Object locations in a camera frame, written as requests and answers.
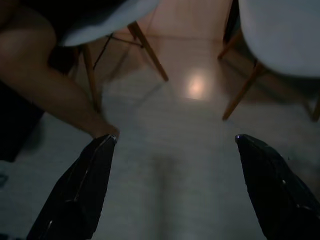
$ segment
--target white chair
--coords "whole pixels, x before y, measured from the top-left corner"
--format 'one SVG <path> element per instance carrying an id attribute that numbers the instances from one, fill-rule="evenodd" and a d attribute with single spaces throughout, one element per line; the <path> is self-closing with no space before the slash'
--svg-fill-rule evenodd
<path id="1" fill-rule="evenodd" d="M 239 0 L 241 30 L 229 41 L 221 59 L 244 38 L 257 62 L 241 91 L 227 107 L 227 120 L 264 66 L 283 75 L 320 79 L 319 0 Z M 320 98 L 312 119 L 320 117 Z"/>
<path id="2" fill-rule="evenodd" d="M 166 71 L 160 64 L 155 52 L 136 22 L 155 9 L 159 1 L 160 0 L 126 0 L 116 9 L 101 9 L 90 15 L 83 16 L 83 18 L 65 34 L 59 43 L 60 46 L 64 47 L 81 47 L 93 104 L 97 111 L 101 110 L 101 102 L 97 93 L 93 62 L 88 43 L 110 35 L 124 27 L 128 27 L 134 39 L 138 38 L 140 40 L 163 79 L 168 81 Z"/>

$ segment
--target wooden chair leg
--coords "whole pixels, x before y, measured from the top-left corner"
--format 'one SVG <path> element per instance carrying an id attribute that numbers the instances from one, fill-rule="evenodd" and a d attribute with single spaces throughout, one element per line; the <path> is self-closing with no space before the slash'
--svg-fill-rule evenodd
<path id="1" fill-rule="evenodd" d="M 81 45 L 82 52 L 83 52 L 83 58 L 84 58 L 84 64 L 86 69 L 86 74 L 88 76 L 92 100 L 93 100 L 93 106 L 94 109 L 100 113 L 101 112 L 101 101 L 97 92 L 97 85 L 96 85 L 96 78 L 95 78 L 95 72 L 94 67 L 92 63 L 92 57 L 90 53 L 90 48 L 88 44 Z"/>
<path id="2" fill-rule="evenodd" d="M 230 41 L 224 46 L 222 52 L 218 55 L 218 59 L 222 59 L 224 55 L 233 47 L 236 45 L 236 43 L 243 39 L 243 33 L 240 30 L 230 39 Z"/>
<path id="3" fill-rule="evenodd" d="M 315 110 L 312 115 L 312 120 L 314 122 L 318 122 L 319 118 L 320 118 L 320 94 L 319 94 L 318 101 L 316 102 L 316 105 L 315 105 Z"/>
<path id="4" fill-rule="evenodd" d="M 150 58 L 152 59 L 153 63 L 155 64 L 156 68 L 160 72 L 163 79 L 165 81 L 168 81 L 169 78 L 168 78 L 166 71 L 164 70 L 164 68 L 160 64 L 160 62 L 157 58 L 157 55 L 155 54 L 154 50 L 151 48 L 148 40 L 146 39 L 144 33 L 141 31 L 138 23 L 135 21 L 135 22 L 131 23 L 128 26 L 128 28 L 131 29 L 131 31 L 138 37 L 138 39 L 140 40 L 141 44 L 143 45 L 143 47 L 145 48 L 145 50 L 149 54 Z"/>
<path id="5" fill-rule="evenodd" d="M 135 30 L 133 30 L 133 28 L 130 25 L 128 26 L 128 29 L 129 29 L 133 39 L 136 40 L 137 39 L 137 35 L 135 34 Z"/>
<path id="6" fill-rule="evenodd" d="M 237 94 L 237 96 L 232 100 L 231 104 L 227 107 L 227 109 L 224 112 L 224 115 L 222 119 L 225 121 L 227 120 L 230 115 L 233 113 L 235 108 L 238 106 L 242 98 L 245 96 L 247 91 L 251 88 L 251 86 L 256 82 L 258 74 L 264 69 L 264 66 L 258 62 L 256 66 L 254 67 L 250 77 L 248 80 L 244 83 L 241 91 Z"/>

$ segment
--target white floor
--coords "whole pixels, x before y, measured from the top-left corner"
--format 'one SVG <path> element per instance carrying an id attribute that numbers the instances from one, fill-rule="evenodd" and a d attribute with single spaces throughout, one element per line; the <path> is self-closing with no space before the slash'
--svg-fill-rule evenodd
<path id="1" fill-rule="evenodd" d="M 292 169 L 320 197 L 320 124 L 310 121 L 303 94 L 266 73 L 223 122 L 225 107 L 252 65 L 234 51 L 217 61 L 222 43 L 212 39 L 219 35 L 218 23 L 213 33 L 196 26 L 184 31 L 168 19 L 162 25 L 163 4 L 173 8 L 182 2 L 196 1 L 163 0 L 145 28 L 163 33 L 148 39 L 169 82 L 162 81 L 143 49 L 118 41 L 111 42 L 96 69 L 104 113 L 120 128 L 121 139 L 95 240 L 265 239 L 234 142 L 240 133 L 290 158 Z M 223 0 L 199 2 L 219 7 Z M 95 57 L 104 41 L 91 45 Z M 83 64 L 78 81 L 87 81 Z M 89 136 L 54 117 L 42 118 L 16 162 L 1 162 L 9 178 L 0 192 L 0 233 L 28 234 L 56 180 L 89 142 Z"/>

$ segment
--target white chair seat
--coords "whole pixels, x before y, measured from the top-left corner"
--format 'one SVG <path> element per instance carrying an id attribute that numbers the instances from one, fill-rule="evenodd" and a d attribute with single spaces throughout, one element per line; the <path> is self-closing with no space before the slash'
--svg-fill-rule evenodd
<path id="1" fill-rule="evenodd" d="M 320 0 L 239 0 L 252 53 L 285 75 L 320 77 Z"/>
<path id="2" fill-rule="evenodd" d="M 117 9 L 101 9 L 84 16 L 65 34 L 60 46 L 78 46 L 126 27 L 157 7 L 159 0 L 127 0 Z"/>

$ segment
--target person's leg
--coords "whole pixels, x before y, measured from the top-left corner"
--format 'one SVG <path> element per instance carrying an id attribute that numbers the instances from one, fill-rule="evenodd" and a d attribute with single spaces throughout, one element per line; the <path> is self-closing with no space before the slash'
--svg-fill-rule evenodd
<path id="1" fill-rule="evenodd" d="M 34 104 L 93 138 L 118 135 L 93 109 L 85 92 L 48 66 L 54 29 L 36 11 L 20 7 L 0 31 L 0 80 Z"/>

